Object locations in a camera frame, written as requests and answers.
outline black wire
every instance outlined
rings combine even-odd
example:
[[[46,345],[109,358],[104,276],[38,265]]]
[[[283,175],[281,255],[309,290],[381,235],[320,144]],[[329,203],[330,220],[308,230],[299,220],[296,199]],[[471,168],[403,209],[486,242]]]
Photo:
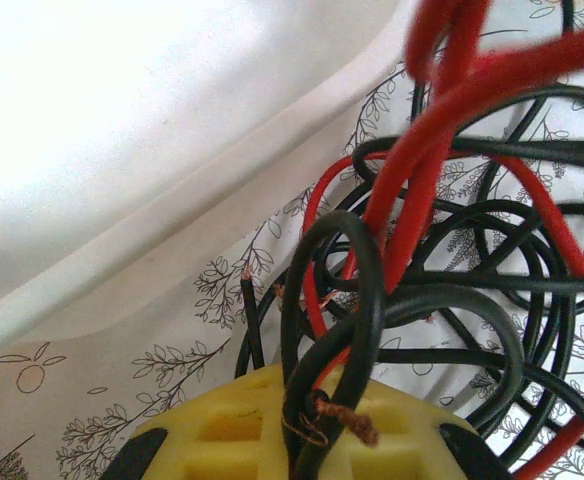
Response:
[[[564,33],[572,28],[574,18],[572,3],[571,1],[562,2]],[[423,109],[425,91],[426,86],[415,86],[411,111],[412,121]],[[461,132],[482,118],[504,108],[533,100],[532,107],[506,141],[457,136],[452,148],[456,152],[468,156],[508,155],[584,168],[584,140],[521,141],[521,137],[540,113],[547,99],[553,97],[570,98],[584,105],[584,88],[557,84],[523,92],[502,105],[485,112],[481,117],[474,119],[459,130]],[[299,414],[303,412],[304,405],[302,404],[306,397],[305,394],[310,391],[314,379],[328,363],[348,346],[352,347],[354,359],[351,354],[345,369],[347,375],[344,374],[339,388],[337,388],[339,395],[333,397],[332,401],[355,408],[369,376],[370,361],[376,356],[382,328],[404,326],[430,315],[433,311],[438,311],[459,335],[459,338],[469,349],[468,351],[413,350],[390,353],[381,350],[379,360],[390,359],[401,361],[401,363],[424,361],[427,363],[451,362],[483,365],[488,374],[498,383],[496,391],[498,394],[491,396],[469,417],[482,436],[489,435],[499,425],[514,403],[521,406],[529,414],[522,431],[515,436],[511,445],[501,455],[502,462],[509,466],[529,447],[543,427],[552,431],[557,431],[560,428],[549,418],[557,396],[566,401],[575,413],[584,419],[584,400],[560,380],[560,378],[565,377],[568,369],[575,317],[584,312],[584,300],[577,304],[574,298],[575,293],[584,292],[584,278],[575,278],[569,274],[551,236],[543,227],[538,214],[531,207],[512,201],[487,201],[488,193],[499,168],[496,163],[490,162],[480,183],[477,203],[465,206],[441,199],[435,200],[434,208],[449,212],[452,216],[430,228],[425,241],[417,248],[403,282],[386,298],[382,289],[382,277],[379,276],[380,264],[375,263],[379,259],[369,263],[370,258],[366,257],[366,252],[371,251],[375,252],[373,256],[378,257],[376,246],[369,234],[363,233],[365,229],[362,224],[357,224],[354,219],[363,214],[367,206],[367,195],[376,177],[366,165],[365,157],[373,152],[390,149],[397,139],[398,137],[381,138],[365,142],[355,148],[353,153],[354,168],[363,178],[364,183],[350,192],[339,204],[337,210],[341,210],[340,215],[342,216],[328,216],[329,220],[325,221],[327,223],[321,223],[323,220],[317,222],[321,226],[318,230],[311,229],[313,233],[301,241],[286,278],[281,278],[285,275],[284,272],[278,279],[279,284],[284,283],[284,281],[287,283],[281,322],[281,348],[286,380],[285,422],[307,435],[311,434],[299,424],[298,419]],[[402,189],[399,198],[404,198],[405,194],[406,189]],[[566,204],[560,207],[564,215],[584,215],[584,204]],[[346,214],[343,210],[349,210],[352,213]],[[511,224],[501,218],[496,218],[493,213],[517,215],[522,219],[522,223],[519,225]],[[480,258],[479,265],[470,272],[425,270],[423,265],[433,249],[450,232],[463,229],[474,230],[476,248]],[[501,232],[504,238],[492,252],[487,246],[486,230]],[[342,233],[345,233],[350,241],[343,241]],[[339,267],[337,266],[333,271],[330,271],[327,268],[327,261],[331,255],[349,251],[353,247],[361,278],[342,280],[338,277]],[[523,254],[528,266],[528,275],[499,274],[496,270],[497,267],[516,250]],[[299,307],[303,275],[307,265],[312,260],[315,262],[314,276],[319,298],[324,297],[334,289],[344,292],[356,291],[359,305],[355,313],[350,313],[334,300],[327,302],[327,310],[339,321],[316,341],[301,360],[298,360],[297,346],[301,336],[303,333],[312,335],[307,316]],[[542,265],[547,271],[546,277],[543,276]],[[373,277],[376,277],[376,281],[370,283],[370,279]],[[501,328],[509,331],[507,335],[503,336],[505,331],[497,330],[504,347],[505,357],[482,352],[476,339],[450,309],[458,306],[458,302],[467,298],[487,298],[476,290],[460,285],[500,290],[515,305],[527,311],[528,320],[524,327],[522,343],[519,343],[511,321],[507,316],[504,316],[505,314],[498,305],[496,310],[494,306],[491,306],[489,312],[488,310],[484,310],[482,313],[475,311],[488,323],[494,323],[497,321],[495,318],[498,317]],[[456,289],[462,289],[463,292],[468,293],[460,294],[461,290],[457,291]],[[522,297],[518,291],[531,292],[530,299]],[[457,295],[450,295],[451,292],[456,292]],[[549,306],[545,306],[545,300],[548,299],[545,297],[549,298]],[[258,324],[263,321],[263,317],[274,298],[273,288],[270,287],[257,309]],[[369,315],[370,309],[376,313]],[[547,320],[545,327],[541,329],[541,318],[544,315],[547,316]],[[249,326],[248,334],[244,338],[237,362],[237,376],[247,370],[250,354],[249,338],[252,335],[249,332],[255,328],[255,322],[250,323],[251,326]],[[555,343],[556,351],[550,368],[551,373],[555,376],[552,376],[542,371],[540,366],[548,358]],[[506,370],[505,375],[501,375],[499,369],[503,368],[504,365],[509,369],[511,363],[517,363],[523,368],[523,360],[526,361],[525,379],[521,377],[520,371],[519,378],[517,379],[515,375],[514,380],[512,380],[509,370]],[[359,367],[360,365],[362,366],[361,371],[356,372],[355,366]],[[530,381],[546,387],[539,402],[534,406],[522,396],[522,392]],[[329,445],[327,447],[318,447],[307,442],[303,444],[300,437],[290,430],[284,429],[286,447],[299,479],[316,478],[323,458],[343,428],[333,419],[320,419],[316,427],[328,436]],[[581,439],[579,446],[584,448],[584,439]]]
[[[379,362],[399,364],[449,363],[502,368],[507,362],[507,357],[489,352],[473,352],[456,349],[380,349]],[[559,396],[584,423],[584,399],[572,387],[537,365],[526,363],[524,365],[524,375],[530,381],[539,384]]]
[[[394,317],[395,322],[402,320],[403,322],[408,323],[413,321],[412,319],[415,316],[418,316],[426,309],[449,305],[467,309],[468,311],[480,315],[489,322],[497,332],[508,357],[502,382],[495,389],[493,395],[468,417],[470,423],[478,426],[488,421],[491,416],[511,402],[522,379],[523,351],[519,344],[516,329],[503,309],[496,302],[478,291],[457,286],[446,286],[445,288],[441,288],[432,285],[418,289],[402,289],[398,293],[391,295],[388,299],[385,315],[388,318]],[[306,386],[306,389],[304,389],[300,385],[295,384],[294,388],[292,388],[292,378],[290,378],[290,381],[286,385],[286,402],[288,402],[290,398],[298,397],[300,392],[309,391],[312,383],[328,365],[329,361],[346,346],[352,345],[352,353],[354,352],[354,345],[356,344],[353,343],[353,336],[356,335],[356,330],[360,328],[359,325],[364,323],[364,312],[363,309],[359,309],[346,319],[338,322],[334,327],[328,330],[325,335],[318,339],[312,347],[310,347],[310,350],[308,350],[303,358],[301,358],[298,367],[295,370],[295,372],[298,371],[298,376],[303,377],[303,380],[306,385],[309,385],[309,387]],[[346,364],[345,371],[352,366],[355,366],[354,368],[357,368],[358,366],[358,361],[352,357],[352,353]],[[337,387],[337,390],[332,397],[332,402],[344,405],[340,399],[336,398],[338,392],[339,387]],[[296,425],[298,422],[292,422],[295,421],[294,415],[298,414],[298,410],[286,410],[284,403],[284,418],[288,424],[295,426],[295,428],[298,428]],[[333,423],[333,419],[326,418],[319,420],[316,424],[316,427],[320,431],[326,433],[326,436],[330,440],[330,445],[332,445],[336,438],[331,437],[326,429],[332,426]],[[321,447],[311,443],[307,443],[303,447],[296,465],[297,471],[303,472],[307,477],[300,478],[316,478],[321,458],[318,456],[320,456],[325,450],[327,450],[326,447]]]
[[[263,346],[261,345],[261,329],[259,315],[254,296],[254,284],[252,276],[247,274],[241,278],[241,293],[243,294],[243,311],[245,312],[246,323],[248,324],[248,340],[250,353],[252,354],[252,366],[255,370],[265,366],[263,359]]]
[[[339,405],[356,408],[376,361],[376,354],[385,326],[383,270],[381,254],[365,223],[355,214],[334,211],[317,220],[299,242],[288,269],[281,313],[281,360],[286,395],[283,402],[283,417],[289,426],[297,430],[300,413],[304,409],[305,394],[312,389],[318,376],[308,370],[308,356],[298,361],[297,343],[294,333],[298,324],[298,305],[303,277],[316,248],[323,240],[335,232],[348,236],[359,265],[361,286],[359,294],[360,320],[351,338],[349,361],[345,366],[339,384],[332,395],[332,401]],[[289,428],[283,429],[288,457],[298,463],[297,470],[307,478],[314,478],[329,453],[333,442],[343,431],[343,426],[332,418],[322,418],[317,426],[326,435],[329,444],[318,446],[302,445],[301,439]]]

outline tangled cable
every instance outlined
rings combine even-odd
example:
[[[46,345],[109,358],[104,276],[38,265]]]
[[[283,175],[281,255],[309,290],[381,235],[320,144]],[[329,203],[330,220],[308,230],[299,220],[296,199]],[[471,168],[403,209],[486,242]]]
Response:
[[[584,69],[584,31],[572,33],[573,5],[563,1],[560,39],[492,57],[477,54],[478,38],[489,7],[487,0],[427,0],[412,26],[406,66],[415,79],[412,125],[400,137],[388,137],[357,146],[351,156],[335,163],[312,192],[303,222],[303,237],[286,272],[276,279],[257,305],[249,272],[242,281],[248,332],[237,361],[236,376],[263,366],[259,325],[283,292],[281,356],[286,396],[283,404],[284,439],[299,479],[314,479],[330,448],[343,431],[334,417],[320,416],[308,425],[307,396],[337,363],[343,375],[331,402],[355,409],[375,362],[449,363],[480,365],[498,382],[493,394],[467,420],[486,438],[513,404],[529,418],[500,459],[511,466],[546,427],[557,433],[517,479],[531,479],[552,465],[572,445],[584,448],[584,399],[563,380],[572,350],[575,318],[584,312],[584,257],[565,223],[565,216],[584,216],[584,203],[555,205],[543,185],[521,160],[562,162],[584,168],[584,141],[522,141],[521,138],[547,99],[567,97],[584,105],[584,88],[553,84],[560,75]],[[443,35],[447,46],[441,62],[432,53]],[[432,84],[433,100],[424,109],[423,92]],[[468,137],[462,132],[492,113],[534,100],[532,107],[504,141]],[[436,199],[436,184],[446,160],[487,155],[475,203],[466,206]],[[377,174],[367,163],[383,162]],[[335,209],[316,220],[319,201],[330,182],[354,166],[363,183]],[[500,167],[507,168],[527,190],[534,207],[511,200],[488,200]],[[396,199],[403,199],[393,232],[388,232]],[[432,224],[433,209],[447,212]],[[521,218],[510,223],[493,214],[507,212]],[[453,230],[472,229],[481,262],[468,272],[424,268],[437,245]],[[487,231],[504,240],[492,251]],[[504,275],[497,267],[519,250],[527,275]],[[329,268],[329,257],[346,253],[344,264]],[[528,311],[522,339],[505,311],[475,290],[501,291]],[[517,292],[530,292],[529,299]],[[335,292],[355,292],[354,309],[339,305]],[[305,308],[301,295],[305,295]],[[477,314],[497,333],[503,354],[482,351],[459,317],[459,308]],[[323,320],[327,310],[337,323]],[[465,343],[458,349],[380,348],[386,328],[396,328],[437,311]],[[542,320],[546,318],[545,327]],[[303,335],[315,343],[298,358]],[[550,372],[541,368],[553,344]],[[532,405],[523,396],[530,382],[543,389]],[[557,397],[575,412],[564,427],[550,418]],[[320,432],[325,442],[308,441]]]

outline cable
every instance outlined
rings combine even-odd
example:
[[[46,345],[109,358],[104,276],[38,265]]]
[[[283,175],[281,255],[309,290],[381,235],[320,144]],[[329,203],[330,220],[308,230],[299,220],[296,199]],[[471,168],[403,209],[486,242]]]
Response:
[[[455,349],[401,349],[401,350],[379,350],[379,362],[382,363],[451,363],[464,365],[481,365],[501,368],[506,358],[489,352],[471,352],[468,350]],[[550,390],[559,396],[575,412],[578,418],[584,423],[584,399],[569,385],[554,375],[545,372],[541,368],[531,365],[524,365],[524,375],[531,381],[538,383],[542,387]],[[517,480],[524,478],[534,478],[528,472],[531,469],[523,467],[516,474]]]
[[[243,294],[243,311],[248,324],[248,339],[252,354],[252,365],[255,370],[265,366],[263,346],[261,345],[261,330],[254,297],[252,275],[245,271],[241,276],[241,293]]]
[[[563,72],[584,68],[584,31],[540,46],[498,53],[494,58],[477,57],[477,38],[487,4],[483,0],[471,2],[471,5],[462,0],[426,0],[422,4],[421,14],[430,12],[431,15],[418,17],[411,29],[406,53],[408,73],[416,81],[412,126],[400,137],[357,146],[351,158],[340,160],[322,176],[310,196],[302,229],[305,236],[285,274],[281,321],[286,381],[283,421],[284,425],[292,427],[284,426],[284,438],[299,479],[316,478],[321,462],[343,429],[333,419],[317,421],[314,426],[329,439],[324,446],[304,442],[295,433],[302,432],[308,438],[312,435],[301,425],[299,416],[304,413],[306,394],[317,379],[320,381],[335,363],[345,362],[338,395],[332,400],[355,408],[377,355],[382,329],[413,323],[433,311],[439,311],[469,349],[454,353],[445,361],[484,365],[498,382],[495,394],[469,417],[481,435],[489,435],[515,403],[529,414],[520,434],[502,454],[504,464],[511,465],[544,426],[558,430],[554,441],[521,469],[517,478],[531,478],[529,475],[542,472],[575,442],[584,446],[584,440],[579,438],[584,425],[578,420],[559,428],[549,419],[559,396],[584,420],[584,400],[560,381],[569,364],[575,317],[584,312],[584,300],[575,301],[575,294],[584,292],[584,258],[563,215],[584,215],[584,204],[555,206],[538,179],[519,159],[584,168],[584,140],[521,140],[549,98],[567,97],[584,104],[584,88],[540,86],[543,82],[554,81]],[[562,6],[566,33],[572,28],[573,5],[564,1]],[[449,34],[448,45],[443,61],[435,65],[431,54],[439,46],[443,33]],[[424,110],[427,88],[432,88],[434,95],[430,106]],[[506,141],[458,135],[480,118],[529,100],[534,100],[534,104]],[[466,206],[435,199],[442,163],[474,155],[492,158],[481,182],[478,201]],[[371,159],[384,162],[378,175],[366,165],[366,160]],[[521,181],[533,198],[535,208],[512,201],[486,201],[499,168],[497,161]],[[363,185],[355,188],[336,212],[315,223],[319,203],[330,182],[350,165],[364,179]],[[405,180],[409,180],[407,189],[403,188]],[[394,233],[388,238],[387,222],[397,197],[404,200],[403,209]],[[432,207],[449,212],[451,216],[430,225]],[[500,212],[514,214],[522,223],[517,225],[493,215]],[[361,216],[371,231],[363,227]],[[425,269],[432,251],[446,235],[457,229],[474,231],[480,262],[469,272]],[[487,230],[500,232],[503,239],[491,252],[485,236]],[[516,250],[523,254],[527,274],[499,273],[499,265]],[[348,257],[343,268],[337,265],[328,269],[327,261],[332,254],[346,252]],[[357,278],[353,277],[355,265],[359,268]],[[390,293],[385,294],[384,285]],[[490,306],[480,310],[482,313],[475,311],[497,331],[505,357],[479,351],[478,342],[450,309],[466,298],[483,299],[477,301],[485,306],[487,297],[473,288],[499,290],[527,311],[528,321],[523,327],[521,342],[500,307]],[[301,289],[305,293],[306,312],[299,306]],[[328,295],[339,290],[357,293],[358,303],[353,311],[340,306],[334,299],[325,301]],[[531,292],[530,299],[522,297],[519,291]],[[273,287],[266,291],[257,308],[257,322],[249,322],[237,375],[247,369],[250,338],[254,336],[250,330],[257,328],[255,323],[262,322],[273,303],[276,295],[271,292]],[[330,330],[323,321],[322,307],[338,320]],[[541,326],[543,316],[547,317],[545,327]],[[315,337],[316,341],[299,360],[297,346],[303,333]],[[556,351],[550,367],[555,376],[552,376],[541,371],[540,366],[555,342]],[[441,356],[449,351],[407,353],[414,358],[421,355],[419,358],[427,358],[428,363],[437,363],[432,362],[432,358],[443,362]],[[404,351],[398,351],[392,359],[400,360],[403,354]],[[385,358],[383,355],[386,353],[382,350],[379,359]],[[501,375],[499,369],[503,366],[506,370]],[[521,395],[530,381],[547,387],[535,406]]]
[[[297,366],[297,345],[294,332],[298,323],[298,305],[303,278],[314,250],[334,232],[346,234],[357,255],[360,265],[361,302],[359,313],[361,321],[351,342],[350,362],[346,365],[341,380],[332,396],[332,401],[339,405],[356,408],[367,385],[384,328],[384,294],[382,287],[383,272],[378,247],[362,220],[354,214],[342,211],[331,212],[317,220],[312,228],[299,242],[288,269],[283,307],[281,312],[281,359],[283,363],[283,380],[286,397],[283,402],[283,417],[288,425],[296,430],[299,413],[303,410],[303,399],[312,388],[316,376],[308,375],[301,365]],[[321,430],[326,437],[334,441],[341,434],[343,427],[333,419],[322,419]],[[313,449],[312,465],[318,468],[329,452],[329,445],[319,447],[306,444],[301,446],[300,439],[292,430],[284,428],[284,439],[288,455],[294,463],[297,457],[306,458],[308,449]]]

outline red wire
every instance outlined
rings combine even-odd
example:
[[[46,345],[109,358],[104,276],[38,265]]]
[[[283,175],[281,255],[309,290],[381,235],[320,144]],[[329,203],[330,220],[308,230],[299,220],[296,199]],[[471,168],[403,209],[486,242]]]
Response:
[[[365,158],[368,160],[380,160],[385,158],[385,152],[375,152],[367,155]],[[308,207],[305,210],[305,216],[303,217],[303,225],[301,227],[301,232],[306,233],[314,221],[316,220],[316,215],[319,211],[319,205],[321,204],[321,199],[325,194],[328,186],[334,180],[334,178],[343,170],[352,165],[352,157],[347,156],[340,159],[334,165],[327,169],[327,171],[321,176],[316,186],[310,194],[308,200]],[[310,320],[310,325],[314,334],[321,337],[327,331],[325,322],[323,321],[323,314],[321,313],[320,299],[316,292],[316,284],[314,282],[314,263],[311,263],[308,270],[305,272],[305,277],[303,279],[303,293],[305,295],[305,302],[307,305],[308,318]]]
[[[405,181],[412,177],[404,207],[397,220],[395,231],[400,232],[400,235],[390,239],[384,254],[388,290],[394,289],[401,280],[426,227],[441,162],[449,149],[454,129],[505,97],[552,81],[564,73],[584,69],[584,31],[536,47],[492,56],[490,62],[475,58],[478,30],[487,3],[484,0],[426,0],[410,32],[406,52],[408,71],[420,83],[433,81],[437,88],[437,98],[388,153],[364,214],[364,220],[383,247],[394,200]],[[432,52],[451,21],[452,40],[441,66],[435,71]],[[478,70],[466,74],[465,71],[471,70],[472,66]],[[438,78],[434,78],[435,73],[439,75]],[[431,144],[432,138],[440,140],[424,152],[423,145]],[[510,169],[530,193],[570,270],[577,276],[584,276],[584,257],[542,184],[519,159],[500,157],[497,160]],[[316,203],[313,211],[308,206],[304,228],[307,229],[316,216],[318,202],[326,187],[327,184],[322,185],[323,190],[315,189],[313,192],[318,198],[313,199],[313,204]],[[343,276],[350,278],[353,272],[354,258],[350,255]],[[306,275],[304,289],[308,314],[317,320],[321,311],[316,289],[310,288],[314,287],[313,275],[311,277],[311,280],[307,280],[309,277]],[[313,321],[313,327],[315,325],[318,326],[319,322]],[[321,327],[324,332],[322,317],[319,329]],[[517,472],[517,479],[525,480],[542,473],[574,445],[583,431],[580,420],[572,419],[552,442]]]
[[[550,468],[561,456],[581,439],[584,433],[583,422],[576,415],[563,427],[545,447],[525,465],[519,468],[516,480],[534,480]]]
[[[492,65],[490,69],[470,74],[457,87],[438,97],[388,153],[364,214],[366,223],[380,243],[384,241],[394,198],[416,164],[423,159],[423,145],[428,145],[440,132],[450,131],[487,110],[502,98],[565,72],[583,69],[584,31],[517,53],[502,54]],[[390,270],[388,283],[392,286],[403,276],[426,214],[425,208],[418,212],[408,208],[402,210],[401,216],[406,215],[402,225],[405,226],[408,219],[411,223],[409,228],[400,230],[401,235],[393,236],[385,254],[385,263]]]

